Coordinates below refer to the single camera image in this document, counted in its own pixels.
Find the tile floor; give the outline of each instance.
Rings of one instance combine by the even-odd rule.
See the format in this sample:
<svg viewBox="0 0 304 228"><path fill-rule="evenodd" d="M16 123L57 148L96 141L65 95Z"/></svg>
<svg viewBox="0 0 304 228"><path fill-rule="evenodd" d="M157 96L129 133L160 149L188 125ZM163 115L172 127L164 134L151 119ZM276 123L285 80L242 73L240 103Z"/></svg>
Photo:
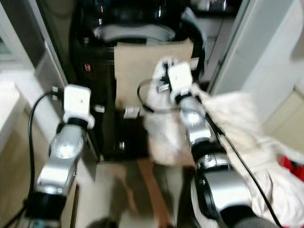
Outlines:
<svg viewBox="0 0 304 228"><path fill-rule="evenodd" d="M23 114L1 153L2 224L19 210L28 192L27 121ZM48 143L35 125L33 139L37 178L48 157ZM119 221L119 228L166 228L176 225L182 170L149 160L101 163L96 182L79 187L76 228L86 228L102 218ZM62 228L69 228L70 214L64 216Z"/></svg>
<svg viewBox="0 0 304 228"><path fill-rule="evenodd" d="M119 228L176 226L181 186L179 168L148 160L100 164L96 182L80 186L76 228L104 218Z"/></svg>

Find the wall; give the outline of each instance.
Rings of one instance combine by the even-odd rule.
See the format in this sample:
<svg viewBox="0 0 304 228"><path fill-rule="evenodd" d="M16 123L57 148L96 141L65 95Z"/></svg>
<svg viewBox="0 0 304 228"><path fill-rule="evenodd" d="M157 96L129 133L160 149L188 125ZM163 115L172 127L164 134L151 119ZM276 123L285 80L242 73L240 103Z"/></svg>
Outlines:
<svg viewBox="0 0 304 228"><path fill-rule="evenodd" d="M300 1L251 1L212 94L250 91L265 121L299 77L291 53L302 28Z"/></svg>
<svg viewBox="0 0 304 228"><path fill-rule="evenodd" d="M1 0L1 4L28 57L33 66L36 67L45 52L45 47L28 1Z"/></svg>
<svg viewBox="0 0 304 228"><path fill-rule="evenodd" d="M243 85L243 90L254 95L258 113L266 121L292 93L296 82L304 76L303 42L304 0L296 0L282 21L256 67Z"/></svg>
<svg viewBox="0 0 304 228"><path fill-rule="evenodd" d="M229 35L233 32L233 24L235 19L223 19L218 34L215 38L214 45L208 58L208 47L210 39L207 40L207 51L205 59L204 81L211 80L216 68L221 61L222 53L229 42Z"/></svg>
<svg viewBox="0 0 304 228"><path fill-rule="evenodd" d="M0 159L0 211L1 224L4 225L21 208L29 191L29 142L28 116L20 115L8 139ZM36 179L48 159L48 142L33 124L33 143L35 149Z"/></svg>
<svg viewBox="0 0 304 228"><path fill-rule="evenodd" d="M33 69L33 64L24 50L3 6L0 1L0 36L5 46L11 52L11 56L4 61L1 55L0 71L7 69Z"/></svg>
<svg viewBox="0 0 304 228"><path fill-rule="evenodd" d="M73 81L74 75L66 51L68 51L69 22L75 2L75 0L28 0L40 32L47 44L47 50L56 63L59 75L65 85L67 84L66 77L70 79L69 81Z"/></svg>
<svg viewBox="0 0 304 228"><path fill-rule="evenodd" d="M304 153L304 96L296 89L264 124L268 135Z"/></svg>
<svg viewBox="0 0 304 228"><path fill-rule="evenodd" d="M35 77L34 70L3 71L0 74L0 81L15 82L30 107L45 91ZM35 112L35 120L45 138L50 142L56 132L59 117L49 100L41 101Z"/></svg>

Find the washing machine drum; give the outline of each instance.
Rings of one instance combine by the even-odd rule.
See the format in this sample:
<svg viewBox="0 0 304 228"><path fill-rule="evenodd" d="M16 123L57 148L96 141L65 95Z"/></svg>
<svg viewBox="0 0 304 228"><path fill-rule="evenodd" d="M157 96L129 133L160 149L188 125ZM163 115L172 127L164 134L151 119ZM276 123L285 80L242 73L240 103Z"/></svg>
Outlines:
<svg viewBox="0 0 304 228"><path fill-rule="evenodd" d="M180 0L82 0L83 22L98 40L172 41L185 9Z"/></svg>
<svg viewBox="0 0 304 228"><path fill-rule="evenodd" d="M118 40L145 40L148 44L159 44L175 38L175 31L165 25L146 24L139 26L106 25L94 29L94 36L105 43Z"/></svg>

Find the floor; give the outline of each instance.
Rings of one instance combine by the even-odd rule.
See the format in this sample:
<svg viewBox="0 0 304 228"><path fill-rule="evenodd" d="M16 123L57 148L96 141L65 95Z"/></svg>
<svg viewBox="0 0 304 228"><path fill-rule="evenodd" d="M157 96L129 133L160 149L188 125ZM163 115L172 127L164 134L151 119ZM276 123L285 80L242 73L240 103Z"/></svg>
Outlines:
<svg viewBox="0 0 304 228"><path fill-rule="evenodd" d="M23 113L0 158L0 220L5 224L20 208L29 189L28 116ZM33 125L36 178L48 158L48 143ZM103 218L119 221L119 228L166 228L176 225L182 187L181 168L149 160L101 163L94 184L79 186L76 228ZM66 208L72 210L73 200ZM70 227L71 212L64 212L62 228Z"/></svg>
<svg viewBox="0 0 304 228"><path fill-rule="evenodd" d="M80 186L76 228L104 218L120 228L176 226L182 171L149 160L100 164L96 182Z"/></svg>
<svg viewBox="0 0 304 228"><path fill-rule="evenodd" d="M264 124L264 130L280 142L304 153L304 93L299 85Z"/></svg>

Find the white wall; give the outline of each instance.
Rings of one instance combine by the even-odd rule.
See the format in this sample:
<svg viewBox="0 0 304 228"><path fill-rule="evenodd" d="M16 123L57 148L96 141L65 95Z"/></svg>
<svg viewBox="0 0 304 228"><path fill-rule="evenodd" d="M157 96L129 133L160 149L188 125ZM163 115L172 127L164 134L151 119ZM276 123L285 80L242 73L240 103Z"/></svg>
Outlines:
<svg viewBox="0 0 304 228"><path fill-rule="evenodd" d="M0 2L0 37L12 54L9 61L0 58L0 72L6 69L33 69L26 51L24 50L4 8Z"/></svg>
<svg viewBox="0 0 304 228"><path fill-rule="evenodd" d="M292 58L303 30L301 1L251 1L212 94L253 94L261 121L288 97L304 62Z"/></svg>
<svg viewBox="0 0 304 228"><path fill-rule="evenodd" d="M293 2L273 39L256 67L243 85L243 90L254 95L261 121L270 115L292 93L296 82L304 76L304 54L294 58L298 42L304 37L304 0Z"/></svg>
<svg viewBox="0 0 304 228"><path fill-rule="evenodd" d="M45 92L36 79L34 70L3 71L0 73L0 81L15 82L30 107ZM59 117L46 98L39 103L35 111L35 120L47 141L51 142L59 123Z"/></svg>

